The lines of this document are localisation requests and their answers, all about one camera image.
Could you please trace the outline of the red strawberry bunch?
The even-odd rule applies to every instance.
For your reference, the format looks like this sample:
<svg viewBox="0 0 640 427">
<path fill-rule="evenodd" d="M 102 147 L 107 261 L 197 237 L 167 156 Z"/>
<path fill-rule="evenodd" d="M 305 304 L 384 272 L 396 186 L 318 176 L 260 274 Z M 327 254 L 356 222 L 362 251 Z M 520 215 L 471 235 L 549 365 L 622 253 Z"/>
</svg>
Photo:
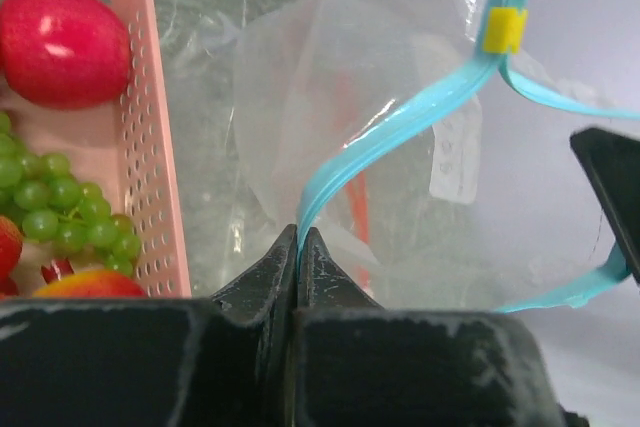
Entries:
<svg viewBox="0 0 640 427">
<path fill-rule="evenodd" d="M 19 295 L 17 284 L 10 274 L 18 265 L 23 250 L 23 236 L 18 227 L 7 217 L 1 217 L 1 298 Z M 54 258 L 40 267 L 46 284 L 53 283 L 74 273 L 68 258 Z"/>
</svg>

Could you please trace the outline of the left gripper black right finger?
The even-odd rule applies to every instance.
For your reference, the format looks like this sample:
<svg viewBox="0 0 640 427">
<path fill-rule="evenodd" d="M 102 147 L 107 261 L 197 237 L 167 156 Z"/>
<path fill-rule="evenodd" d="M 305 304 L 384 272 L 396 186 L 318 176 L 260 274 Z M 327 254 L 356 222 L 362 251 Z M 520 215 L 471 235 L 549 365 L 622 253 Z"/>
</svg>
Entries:
<svg viewBox="0 0 640 427">
<path fill-rule="evenodd" d="M 561 426 L 532 333 L 478 311 L 390 310 L 311 230 L 300 255 L 294 419 L 299 426 Z"/>
</svg>

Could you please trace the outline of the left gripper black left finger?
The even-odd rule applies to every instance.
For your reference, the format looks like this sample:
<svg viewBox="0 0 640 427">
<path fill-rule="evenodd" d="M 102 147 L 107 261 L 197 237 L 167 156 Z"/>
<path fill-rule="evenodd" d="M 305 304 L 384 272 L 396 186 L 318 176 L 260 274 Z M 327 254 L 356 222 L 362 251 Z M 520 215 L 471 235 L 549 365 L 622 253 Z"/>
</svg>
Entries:
<svg viewBox="0 0 640 427">
<path fill-rule="evenodd" d="M 284 426 L 297 236 L 208 298 L 1 305 L 5 426 Z"/>
</svg>

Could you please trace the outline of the clear blue-zipper zip bag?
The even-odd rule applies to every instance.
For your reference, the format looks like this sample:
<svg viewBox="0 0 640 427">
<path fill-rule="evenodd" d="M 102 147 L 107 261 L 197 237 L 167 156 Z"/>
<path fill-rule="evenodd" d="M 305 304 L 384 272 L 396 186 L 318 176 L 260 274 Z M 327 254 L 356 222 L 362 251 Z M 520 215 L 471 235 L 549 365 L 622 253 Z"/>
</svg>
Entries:
<svg viewBox="0 0 640 427">
<path fill-rule="evenodd" d="M 630 276 L 570 145 L 639 135 L 639 111 L 521 49 L 529 0 L 296 0 L 251 22 L 234 135 L 275 223 L 318 230 L 386 306 L 579 307 Z M 333 127 L 335 74 L 355 119 Z M 367 179 L 369 244 L 344 187 Z"/>
</svg>

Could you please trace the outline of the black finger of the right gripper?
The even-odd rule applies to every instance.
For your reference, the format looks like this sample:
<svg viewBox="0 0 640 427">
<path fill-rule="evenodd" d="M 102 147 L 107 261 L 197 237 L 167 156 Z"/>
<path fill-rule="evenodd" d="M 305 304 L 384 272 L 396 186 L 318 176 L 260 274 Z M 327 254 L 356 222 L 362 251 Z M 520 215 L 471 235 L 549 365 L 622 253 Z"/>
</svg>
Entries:
<svg viewBox="0 0 640 427">
<path fill-rule="evenodd" d="M 598 127 L 570 137 L 615 235 L 626 267 L 639 279 L 639 140 Z"/>
</svg>

